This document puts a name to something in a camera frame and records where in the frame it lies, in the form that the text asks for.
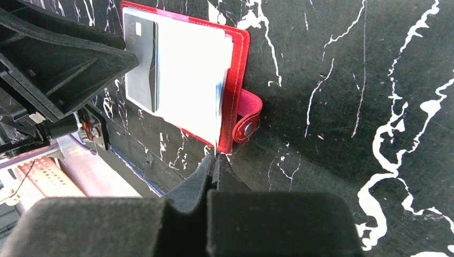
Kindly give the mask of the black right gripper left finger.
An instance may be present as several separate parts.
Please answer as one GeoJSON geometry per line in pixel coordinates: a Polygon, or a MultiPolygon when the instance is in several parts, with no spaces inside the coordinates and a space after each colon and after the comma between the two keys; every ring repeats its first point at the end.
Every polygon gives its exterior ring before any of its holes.
{"type": "Polygon", "coordinates": [[[212,156],[161,198],[46,198],[1,256],[206,256],[212,156]]]}

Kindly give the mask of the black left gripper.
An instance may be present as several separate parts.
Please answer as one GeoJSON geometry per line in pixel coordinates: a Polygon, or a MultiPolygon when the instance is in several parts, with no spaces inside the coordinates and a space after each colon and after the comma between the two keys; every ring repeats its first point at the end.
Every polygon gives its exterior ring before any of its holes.
{"type": "Polygon", "coordinates": [[[93,137],[86,105],[138,66],[119,35],[32,3],[1,8],[1,158],[49,146],[77,130],[93,137]]]}

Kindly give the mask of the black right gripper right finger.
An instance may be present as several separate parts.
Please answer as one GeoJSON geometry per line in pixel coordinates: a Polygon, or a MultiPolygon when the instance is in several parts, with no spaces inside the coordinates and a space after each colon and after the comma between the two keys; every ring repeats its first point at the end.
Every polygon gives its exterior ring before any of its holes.
{"type": "Polygon", "coordinates": [[[207,194],[209,256],[363,256],[342,198],[323,192],[251,191],[224,154],[207,194]]]}

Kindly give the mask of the black VIP card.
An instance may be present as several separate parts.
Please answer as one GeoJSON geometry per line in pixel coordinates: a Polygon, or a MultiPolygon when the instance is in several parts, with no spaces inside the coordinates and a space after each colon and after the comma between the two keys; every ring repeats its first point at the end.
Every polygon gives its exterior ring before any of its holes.
{"type": "Polygon", "coordinates": [[[133,53],[139,62],[126,73],[126,97],[140,109],[154,114],[158,104],[157,24],[134,13],[125,13],[123,22],[126,51],[133,53]]]}

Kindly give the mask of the red leather card holder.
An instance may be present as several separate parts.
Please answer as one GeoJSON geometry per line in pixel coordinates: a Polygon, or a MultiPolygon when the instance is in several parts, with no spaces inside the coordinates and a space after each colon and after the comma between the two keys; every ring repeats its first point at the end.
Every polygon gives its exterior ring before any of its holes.
{"type": "Polygon", "coordinates": [[[232,151],[234,142],[246,142],[258,127],[260,112],[263,107],[262,100],[257,95],[243,89],[250,44],[249,32],[130,1],[121,1],[120,7],[123,11],[126,7],[131,7],[135,10],[172,18],[188,24],[222,29],[228,36],[232,37],[233,56],[231,67],[226,75],[226,89],[222,97],[222,124],[216,149],[228,154],[232,151]]]}

